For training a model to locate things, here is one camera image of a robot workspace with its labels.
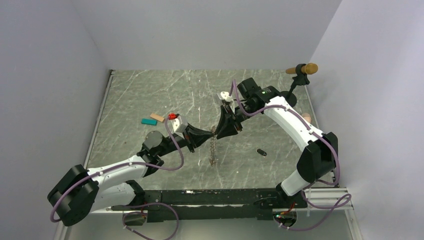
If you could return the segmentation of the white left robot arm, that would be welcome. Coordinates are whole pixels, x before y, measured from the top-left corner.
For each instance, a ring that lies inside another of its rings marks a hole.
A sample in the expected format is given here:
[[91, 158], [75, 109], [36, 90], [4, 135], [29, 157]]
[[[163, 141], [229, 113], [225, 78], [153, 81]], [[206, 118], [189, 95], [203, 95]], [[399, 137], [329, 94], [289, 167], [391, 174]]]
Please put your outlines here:
[[193, 153], [214, 135], [212, 131], [190, 124], [182, 136], [172, 132], [164, 136], [154, 130], [146, 135], [141, 150], [126, 160], [95, 168], [84, 168], [81, 164], [71, 167], [47, 195], [52, 205], [50, 221], [69, 227], [89, 213], [106, 207], [126, 205], [131, 210], [139, 209], [144, 203], [144, 191], [136, 183], [137, 179], [157, 170], [180, 169], [183, 163], [164, 167], [161, 157], [177, 151], [182, 158], [182, 148], [187, 147]]

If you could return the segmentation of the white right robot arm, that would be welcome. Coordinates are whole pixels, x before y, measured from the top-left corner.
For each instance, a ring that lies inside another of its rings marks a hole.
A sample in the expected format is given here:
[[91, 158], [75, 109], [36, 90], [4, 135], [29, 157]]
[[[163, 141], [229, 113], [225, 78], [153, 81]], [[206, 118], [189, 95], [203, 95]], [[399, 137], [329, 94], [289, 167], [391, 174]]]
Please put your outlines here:
[[294, 172], [276, 186], [276, 203], [288, 208], [295, 202], [295, 195], [309, 188], [321, 177], [335, 171], [334, 182], [340, 178], [338, 138], [332, 132], [324, 133], [301, 116], [286, 100], [283, 92], [273, 86], [259, 87], [253, 78], [240, 84], [231, 83], [230, 91], [217, 93], [221, 102], [221, 115], [216, 127], [216, 138], [238, 134], [242, 122], [263, 114], [280, 126], [302, 151]]

